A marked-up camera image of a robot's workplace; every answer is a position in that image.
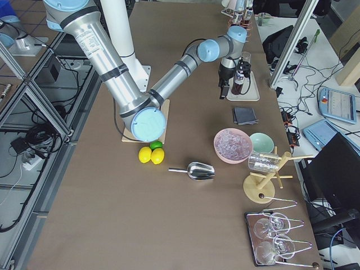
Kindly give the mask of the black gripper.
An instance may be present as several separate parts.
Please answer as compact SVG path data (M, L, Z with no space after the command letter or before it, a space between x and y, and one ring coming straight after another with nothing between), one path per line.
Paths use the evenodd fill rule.
M238 64L236 65L236 70L240 67L243 66L244 68L244 75L245 78L249 78L250 77L250 73L251 73L251 65L247 64L247 63L243 63L242 58L239 59Z

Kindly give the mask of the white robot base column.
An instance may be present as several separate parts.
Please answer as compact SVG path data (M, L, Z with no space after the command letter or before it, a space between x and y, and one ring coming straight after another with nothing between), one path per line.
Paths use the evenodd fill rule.
M122 62L128 67L139 90L145 92L151 67L143 66L136 58L125 2L103 0L101 7L113 46Z

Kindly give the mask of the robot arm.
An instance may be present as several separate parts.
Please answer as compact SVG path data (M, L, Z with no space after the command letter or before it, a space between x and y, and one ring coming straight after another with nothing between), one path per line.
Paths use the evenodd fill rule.
M151 89L140 89L149 76L135 57L124 1L45 1L44 6L48 27L75 38L119 105L125 127L143 142L164 133L161 106L203 62L220 60L220 87L228 90L248 34L234 25L225 35L188 47Z

